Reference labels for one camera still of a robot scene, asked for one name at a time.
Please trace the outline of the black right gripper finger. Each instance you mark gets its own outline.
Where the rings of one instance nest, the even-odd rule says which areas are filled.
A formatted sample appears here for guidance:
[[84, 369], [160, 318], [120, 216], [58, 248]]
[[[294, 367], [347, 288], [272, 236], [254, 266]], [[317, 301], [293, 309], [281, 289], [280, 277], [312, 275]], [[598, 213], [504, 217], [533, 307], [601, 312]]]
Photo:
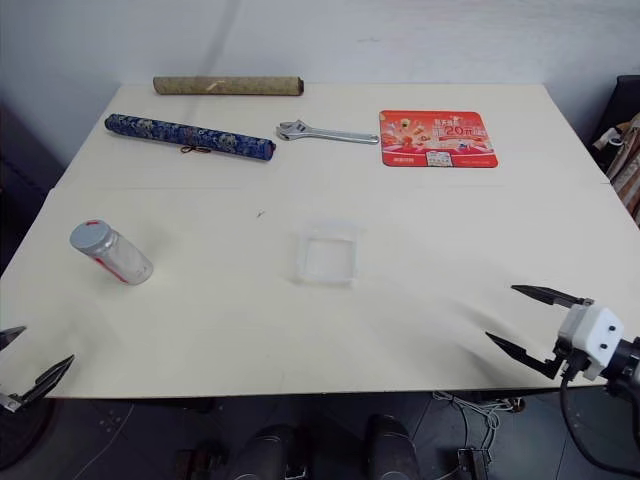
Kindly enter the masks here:
[[590, 306], [594, 303], [593, 299], [575, 297], [549, 287], [512, 285], [511, 288], [541, 303], [545, 303], [547, 305], [560, 305], [568, 309], [572, 308], [574, 305]]
[[530, 356], [523, 347], [513, 342], [489, 332], [486, 332], [485, 335], [510, 358], [542, 374], [546, 378], [554, 379], [560, 370], [562, 358], [559, 356], [556, 356], [554, 359], [538, 360]]

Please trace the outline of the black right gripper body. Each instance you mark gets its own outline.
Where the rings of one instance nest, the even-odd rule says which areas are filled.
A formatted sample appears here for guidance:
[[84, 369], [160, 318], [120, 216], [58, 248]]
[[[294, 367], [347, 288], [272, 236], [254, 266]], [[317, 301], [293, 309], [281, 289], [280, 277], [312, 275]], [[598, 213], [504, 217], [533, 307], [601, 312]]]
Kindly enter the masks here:
[[591, 365], [588, 354], [575, 348], [567, 338], [559, 336], [552, 350], [555, 358], [554, 374], [563, 378], [575, 378], [579, 372], [584, 372]]

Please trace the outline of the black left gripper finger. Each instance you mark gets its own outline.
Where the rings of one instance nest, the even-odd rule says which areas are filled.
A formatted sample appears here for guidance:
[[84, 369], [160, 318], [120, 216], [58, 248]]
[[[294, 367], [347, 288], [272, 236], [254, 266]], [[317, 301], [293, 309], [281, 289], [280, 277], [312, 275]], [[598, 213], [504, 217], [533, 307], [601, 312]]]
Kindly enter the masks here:
[[17, 326], [0, 331], [0, 350], [4, 350], [26, 330], [25, 326]]
[[41, 399], [51, 392], [65, 376], [75, 360], [74, 355], [70, 355], [64, 360], [56, 363], [35, 381], [31, 389], [22, 395], [1, 394], [1, 407], [11, 413], [15, 413]]

